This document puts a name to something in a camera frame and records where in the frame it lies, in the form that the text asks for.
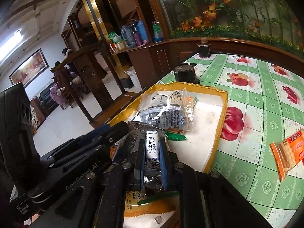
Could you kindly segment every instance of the framed painting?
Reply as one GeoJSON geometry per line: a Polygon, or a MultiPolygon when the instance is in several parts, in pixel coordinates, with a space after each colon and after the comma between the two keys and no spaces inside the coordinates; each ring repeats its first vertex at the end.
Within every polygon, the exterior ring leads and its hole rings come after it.
{"type": "Polygon", "coordinates": [[[13,85],[22,82],[23,86],[26,87],[48,67],[42,50],[39,49],[15,69],[9,79],[13,85]]]}

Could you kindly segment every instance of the purple clothing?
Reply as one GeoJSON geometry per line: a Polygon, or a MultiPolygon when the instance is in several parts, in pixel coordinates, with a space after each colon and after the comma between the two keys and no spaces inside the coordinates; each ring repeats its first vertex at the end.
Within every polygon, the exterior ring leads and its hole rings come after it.
{"type": "MultiPolygon", "coordinates": [[[[78,75],[75,72],[70,72],[70,76],[72,79],[75,79],[78,75]]],[[[57,84],[55,84],[53,87],[50,88],[50,95],[51,98],[59,105],[66,106],[68,104],[67,99],[63,95],[57,95],[58,90],[57,84]]]]}

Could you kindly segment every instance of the ceiling light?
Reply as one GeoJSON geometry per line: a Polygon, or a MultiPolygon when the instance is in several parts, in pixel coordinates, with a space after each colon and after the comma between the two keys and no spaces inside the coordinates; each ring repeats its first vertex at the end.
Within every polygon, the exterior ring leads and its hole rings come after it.
{"type": "Polygon", "coordinates": [[[0,61],[2,61],[9,53],[14,52],[14,48],[22,41],[23,37],[20,31],[17,31],[2,47],[0,48],[0,61]]]}

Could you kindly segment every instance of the screw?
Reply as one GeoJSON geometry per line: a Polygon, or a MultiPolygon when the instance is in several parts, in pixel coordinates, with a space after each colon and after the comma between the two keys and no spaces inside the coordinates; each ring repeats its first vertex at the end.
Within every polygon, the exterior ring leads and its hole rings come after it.
{"type": "Polygon", "coordinates": [[[181,163],[181,162],[177,162],[177,163],[175,164],[175,167],[178,168],[178,169],[182,169],[182,168],[185,167],[185,165],[184,165],[183,163],[181,163]]]}
{"type": "Polygon", "coordinates": [[[87,179],[93,179],[93,178],[95,178],[95,173],[94,172],[89,172],[87,175],[86,175],[86,178],[87,179]]]}
{"type": "Polygon", "coordinates": [[[123,168],[124,169],[130,169],[131,168],[131,163],[130,162],[125,162],[125,163],[123,163],[123,168]]]}
{"type": "Polygon", "coordinates": [[[214,171],[211,171],[211,176],[214,177],[214,178],[218,178],[219,177],[219,172],[214,170],[214,171]]]}

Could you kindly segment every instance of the table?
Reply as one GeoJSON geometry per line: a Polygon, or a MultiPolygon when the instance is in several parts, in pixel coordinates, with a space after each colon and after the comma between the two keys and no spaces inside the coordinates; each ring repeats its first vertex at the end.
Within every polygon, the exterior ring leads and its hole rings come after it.
{"type": "MultiPolygon", "coordinates": [[[[274,227],[284,227],[304,194],[304,162],[281,182],[271,142],[304,128],[304,79],[273,63],[237,55],[197,54],[200,84],[228,92],[228,106],[238,108],[243,129],[237,138],[222,134],[211,170],[219,171],[274,227]]],[[[175,81],[173,71],[158,84],[175,81]]]]}

